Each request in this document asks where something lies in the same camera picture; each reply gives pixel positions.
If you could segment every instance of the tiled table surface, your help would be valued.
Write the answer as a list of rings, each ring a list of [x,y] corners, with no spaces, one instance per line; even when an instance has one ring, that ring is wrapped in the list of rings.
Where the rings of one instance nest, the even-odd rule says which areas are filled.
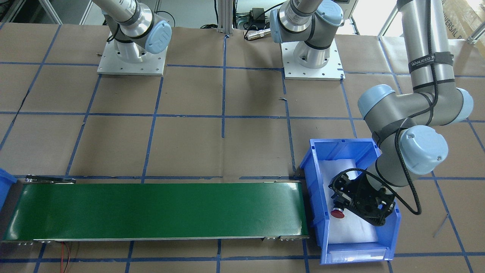
[[[346,80],[318,82],[284,80],[271,39],[183,28],[174,29],[163,78],[100,76],[97,52],[108,33],[0,26],[2,168],[78,183],[303,179],[298,165],[310,138],[370,137],[357,108],[365,90],[412,92],[398,37],[337,36]],[[423,214],[402,210],[392,262],[320,266],[314,238],[80,242],[69,244],[68,272],[485,272],[485,61],[464,41],[450,45],[457,85],[475,109],[469,120],[437,128],[449,156],[416,183]],[[403,196],[411,198],[407,189]],[[2,244],[0,262],[0,273],[53,272],[60,244]]]

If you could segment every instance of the white mounting plate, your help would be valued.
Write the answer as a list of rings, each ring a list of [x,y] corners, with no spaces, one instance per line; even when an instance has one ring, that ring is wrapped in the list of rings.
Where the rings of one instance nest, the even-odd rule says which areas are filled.
[[[141,63],[127,63],[117,56],[114,41],[106,43],[97,72],[107,75],[163,76],[167,49],[158,54],[151,54],[149,52],[146,54],[147,59]]]
[[[339,50],[335,40],[330,45],[330,57],[328,63],[320,69],[306,68],[300,65],[293,57],[293,51],[299,42],[288,42],[281,44],[281,56],[285,68],[285,79],[290,80],[321,80],[340,81],[345,79],[342,62],[340,61]]]

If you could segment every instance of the blue plastic bin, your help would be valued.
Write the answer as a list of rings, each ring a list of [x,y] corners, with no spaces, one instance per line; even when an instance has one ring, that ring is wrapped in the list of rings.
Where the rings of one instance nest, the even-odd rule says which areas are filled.
[[[323,188],[322,160],[353,159],[357,168],[366,169],[380,155],[371,138],[365,139],[311,139],[310,149],[300,167],[305,170],[310,203],[313,211],[312,227],[317,244],[322,248],[320,264],[392,260],[396,250],[401,214],[396,204],[386,224],[375,227],[377,240],[360,243],[328,243],[330,214]]]
[[[0,169],[0,209],[5,203],[10,186],[17,182],[17,179],[3,169]]]

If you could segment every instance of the cardboard box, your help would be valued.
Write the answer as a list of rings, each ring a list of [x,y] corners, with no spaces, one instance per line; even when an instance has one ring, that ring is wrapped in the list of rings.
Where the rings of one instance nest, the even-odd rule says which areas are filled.
[[[449,39],[467,39],[485,20],[485,0],[441,0]],[[485,57],[485,35],[475,44]]]

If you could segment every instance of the green conveyor belt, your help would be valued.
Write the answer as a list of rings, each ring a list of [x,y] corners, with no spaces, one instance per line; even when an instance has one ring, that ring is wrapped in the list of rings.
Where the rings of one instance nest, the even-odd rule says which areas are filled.
[[[28,184],[4,240],[307,235],[300,183]]]

